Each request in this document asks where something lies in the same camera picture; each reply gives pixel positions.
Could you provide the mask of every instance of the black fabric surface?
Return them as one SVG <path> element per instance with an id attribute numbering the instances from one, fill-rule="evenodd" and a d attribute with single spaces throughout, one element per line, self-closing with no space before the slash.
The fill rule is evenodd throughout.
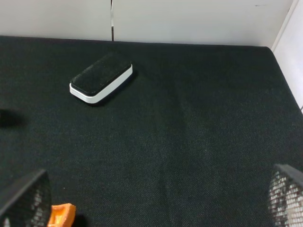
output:
<path id="1" fill-rule="evenodd" d="M 131 67 L 130 60 L 118 53 L 107 53 L 71 80 L 71 86 L 86 96 L 95 96 Z"/>
<path id="2" fill-rule="evenodd" d="M 108 51 L 133 78 L 89 106 Z M 0 37 L 0 186 L 48 170 L 74 226 L 271 226 L 274 163 L 303 170 L 303 116 L 268 48 Z"/>

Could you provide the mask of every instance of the orange object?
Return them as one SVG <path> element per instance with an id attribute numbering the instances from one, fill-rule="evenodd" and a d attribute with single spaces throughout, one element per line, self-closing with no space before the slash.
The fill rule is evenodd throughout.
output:
<path id="1" fill-rule="evenodd" d="M 53 205 L 48 227 L 71 227 L 76 215 L 76 206 L 66 203 Z"/>

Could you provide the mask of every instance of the white panel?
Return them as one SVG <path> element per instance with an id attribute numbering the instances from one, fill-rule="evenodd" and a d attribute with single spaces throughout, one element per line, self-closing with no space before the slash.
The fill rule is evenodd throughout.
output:
<path id="1" fill-rule="evenodd" d="M 303 106 L 303 1 L 299 0 L 274 51 L 286 81 Z"/>
<path id="2" fill-rule="evenodd" d="M 115 40 L 272 47 L 293 0 L 114 0 Z"/>
<path id="3" fill-rule="evenodd" d="M 110 0 L 0 0 L 0 35 L 111 40 Z"/>

